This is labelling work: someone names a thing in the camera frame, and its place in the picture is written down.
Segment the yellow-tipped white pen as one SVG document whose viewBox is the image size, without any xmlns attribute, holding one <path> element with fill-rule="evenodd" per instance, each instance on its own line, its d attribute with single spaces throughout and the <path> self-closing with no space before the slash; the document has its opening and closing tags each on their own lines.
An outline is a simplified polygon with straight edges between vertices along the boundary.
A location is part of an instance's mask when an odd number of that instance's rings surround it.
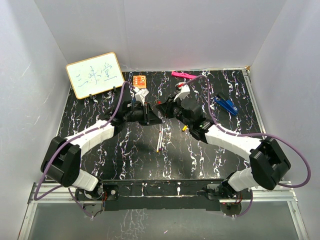
<svg viewBox="0 0 320 240">
<path fill-rule="evenodd" d="M 157 147 L 156 147 L 156 152 L 157 152 L 157 153 L 159 152 L 159 149 L 160 149 L 161 134 L 162 134 L 162 131 L 161 131 L 161 129 L 160 129 L 160 130 L 159 130 L 159 133 L 158 133 L 158 141 L 157 141 Z"/>
</svg>

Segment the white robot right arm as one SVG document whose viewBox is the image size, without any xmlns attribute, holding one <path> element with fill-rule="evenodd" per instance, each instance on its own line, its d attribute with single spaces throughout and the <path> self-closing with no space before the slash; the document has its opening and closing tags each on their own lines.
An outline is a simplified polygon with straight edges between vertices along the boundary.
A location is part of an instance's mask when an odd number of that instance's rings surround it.
<svg viewBox="0 0 320 240">
<path fill-rule="evenodd" d="M 218 187 L 221 195 L 233 199 L 244 189 L 261 186 L 273 190 L 291 168 L 291 164 L 272 137 L 265 139 L 227 134 L 206 118 L 202 108 L 192 99 L 174 97 L 158 104 L 156 108 L 165 118 L 176 118 L 189 129 L 198 141 L 224 148 L 250 163 L 241 171 L 231 173 Z"/>
</svg>

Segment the purple-tipped white pen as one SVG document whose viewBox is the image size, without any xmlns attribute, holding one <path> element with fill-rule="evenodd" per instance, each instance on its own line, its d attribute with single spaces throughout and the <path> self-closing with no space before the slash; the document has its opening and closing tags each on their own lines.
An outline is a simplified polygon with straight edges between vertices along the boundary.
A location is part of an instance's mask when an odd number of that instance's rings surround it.
<svg viewBox="0 0 320 240">
<path fill-rule="evenodd" d="M 160 131 L 160 138 L 159 138 L 159 147 L 158 147 L 158 150 L 159 150 L 159 151 L 162 150 L 163 132 L 164 132 L 164 129 L 163 129 L 163 127 L 162 127 L 162 128 L 161 128 L 161 131 Z"/>
</svg>

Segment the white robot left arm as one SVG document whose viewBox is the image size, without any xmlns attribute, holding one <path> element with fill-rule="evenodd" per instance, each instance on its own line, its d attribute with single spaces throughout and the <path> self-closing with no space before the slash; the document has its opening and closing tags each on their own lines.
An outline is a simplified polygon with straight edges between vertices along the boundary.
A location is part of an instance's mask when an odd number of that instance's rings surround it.
<svg viewBox="0 0 320 240">
<path fill-rule="evenodd" d="M 149 103 L 125 101 L 119 108 L 109 109 L 87 129 L 65 138 L 54 137 L 41 164 L 41 172 L 65 188 L 80 188 L 91 199 L 99 199 L 104 188 L 97 177 L 81 170 L 82 157 L 95 146 L 115 137 L 126 123 L 131 122 L 137 122 L 141 126 L 163 123 Z"/>
</svg>

